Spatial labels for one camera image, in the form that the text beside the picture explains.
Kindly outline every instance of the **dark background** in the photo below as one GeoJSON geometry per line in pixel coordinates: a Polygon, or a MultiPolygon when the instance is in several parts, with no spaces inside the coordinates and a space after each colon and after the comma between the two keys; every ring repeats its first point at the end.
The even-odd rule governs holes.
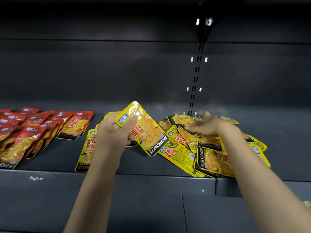
{"type": "MultiPolygon", "coordinates": [[[[264,142],[271,169],[311,200],[310,0],[243,1],[0,0],[0,107],[92,110],[89,129],[131,101],[156,121],[208,109],[264,142]]],[[[62,232],[85,137],[0,172],[0,231],[62,232]]],[[[107,231],[256,232],[240,197],[234,179],[127,148],[107,231]]]]}

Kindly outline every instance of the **blue logo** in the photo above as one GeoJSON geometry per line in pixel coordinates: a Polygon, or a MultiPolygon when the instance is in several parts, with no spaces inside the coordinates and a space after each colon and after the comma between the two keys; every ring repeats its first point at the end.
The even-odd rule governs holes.
{"type": "Polygon", "coordinates": [[[257,153],[257,154],[260,154],[259,150],[257,149],[256,146],[253,146],[253,150],[257,153]]]}
{"type": "Polygon", "coordinates": [[[163,147],[160,149],[160,152],[163,153],[163,152],[165,151],[166,147],[167,147],[166,145],[163,146],[163,147]]]}
{"type": "Polygon", "coordinates": [[[122,123],[124,123],[124,122],[127,120],[127,118],[128,118],[128,115],[125,114],[125,115],[122,116],[122,118],[120,118],[120,119],[118,120],[118,122],[122,124],[122,123]]]}

